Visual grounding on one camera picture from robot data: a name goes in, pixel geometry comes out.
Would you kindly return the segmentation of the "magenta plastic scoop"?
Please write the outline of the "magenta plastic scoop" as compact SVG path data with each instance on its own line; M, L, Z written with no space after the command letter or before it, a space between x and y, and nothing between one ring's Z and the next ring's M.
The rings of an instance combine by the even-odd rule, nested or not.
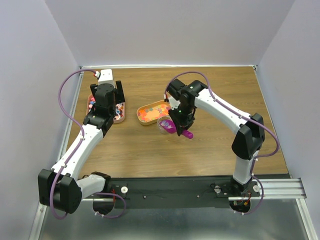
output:
M159 126L169 134L177 133L176 126L170 119L160 121ZM193 133L188 130L183 130L181 135L188 139L192 139L194 137Z

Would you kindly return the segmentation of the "clear plastic cup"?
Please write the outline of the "clear plastic cup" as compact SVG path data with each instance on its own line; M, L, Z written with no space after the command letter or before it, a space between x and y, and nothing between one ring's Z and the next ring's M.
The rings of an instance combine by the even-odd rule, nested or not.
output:
M167 116L162 116L157 120L157 127L162 134L175 134L176 127L172 119Z

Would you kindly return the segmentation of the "orange tray of star candies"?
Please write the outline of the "orange tray of star candies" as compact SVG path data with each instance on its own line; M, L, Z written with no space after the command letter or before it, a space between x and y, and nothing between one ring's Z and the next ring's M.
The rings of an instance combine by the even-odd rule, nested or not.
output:
M168 102L160 100L138 108L136 115L141 125L148 126L156 123L159 118L168 116L170 108L171 107Z

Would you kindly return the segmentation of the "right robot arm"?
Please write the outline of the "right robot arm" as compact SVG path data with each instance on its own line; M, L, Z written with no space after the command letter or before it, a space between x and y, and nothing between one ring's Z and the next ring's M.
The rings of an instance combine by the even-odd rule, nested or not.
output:
M177 130L182 135L194 123L196 109L202 109L225 124L235 135L231 149L236 156L236 163L227 192L241 196L248 191L252 181L252 166L265 140L262 128L263 117L258 113L250 115L237 109L220 97L210 93L209 88L199 80L189 85L174 79L166 88L170 97L168 111Z

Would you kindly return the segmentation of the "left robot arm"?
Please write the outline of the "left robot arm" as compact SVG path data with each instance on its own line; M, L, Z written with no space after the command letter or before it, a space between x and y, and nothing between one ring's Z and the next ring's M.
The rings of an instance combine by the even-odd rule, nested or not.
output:
M80 170L114 123L116 105L125 102L121 81L91 84L95 104L83 120L81 130L62 158L50 169L38 174L39 201L50 207L57 219L57 211L72 214L82 199L97 194L110 194L110 176L93 172L79 179Z

